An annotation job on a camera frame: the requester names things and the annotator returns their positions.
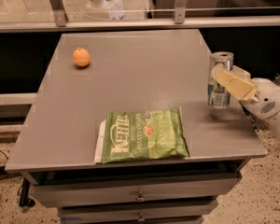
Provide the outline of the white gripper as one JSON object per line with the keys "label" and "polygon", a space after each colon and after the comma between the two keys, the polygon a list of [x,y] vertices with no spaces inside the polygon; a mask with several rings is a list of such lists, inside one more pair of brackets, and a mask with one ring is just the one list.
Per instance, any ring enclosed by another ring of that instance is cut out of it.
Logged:
{"label": "white gripper", "polygon": [[280,117],[280,86],[269,79],[251,79],[249,72],[236,65],[231,71],[217,66],[212,76],[257,118],[277,119]]}

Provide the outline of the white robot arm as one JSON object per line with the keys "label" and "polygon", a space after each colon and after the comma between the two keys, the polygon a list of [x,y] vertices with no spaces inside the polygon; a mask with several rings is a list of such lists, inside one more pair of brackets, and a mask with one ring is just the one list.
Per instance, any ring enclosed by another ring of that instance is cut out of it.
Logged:
{"label": "white robot arm", "polygon": [[252,78],[236,65],[230,71],[219,63],[211,70],[210,76],[247,111],[266,121],[280,141],[280,86],[266,78]]}

